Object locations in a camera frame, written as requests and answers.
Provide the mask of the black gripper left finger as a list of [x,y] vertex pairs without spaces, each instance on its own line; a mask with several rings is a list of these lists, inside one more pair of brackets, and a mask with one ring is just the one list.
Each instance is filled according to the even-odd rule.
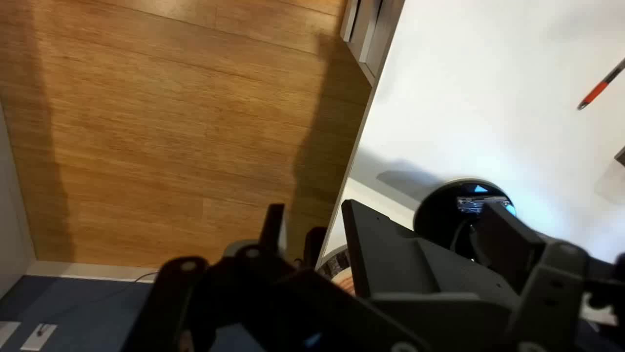
[[285,207],[218,262],[177,256],[160,266],[123,352],[211,352],[228,328],[263,352],[429,352],[427,342],[373,305],[277,250]]

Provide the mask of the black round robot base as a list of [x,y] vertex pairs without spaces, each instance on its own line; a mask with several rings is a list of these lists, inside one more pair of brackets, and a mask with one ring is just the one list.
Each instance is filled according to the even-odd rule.
[[523,250],[523,238],[504,213],[510,205],[510,197],[490,182],[455,180],[422,199],[412,229],[418,236],[490,266]]

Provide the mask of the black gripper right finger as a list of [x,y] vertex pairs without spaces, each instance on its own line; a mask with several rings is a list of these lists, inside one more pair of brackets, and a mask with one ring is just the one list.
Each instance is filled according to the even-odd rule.
[[623,352],[619,322],[593,322],[586,303],[623,311],[613,268],[545,240],[488,203],[465,246],[416,234],[347,199],[342,205],[355,293],[429,352]]

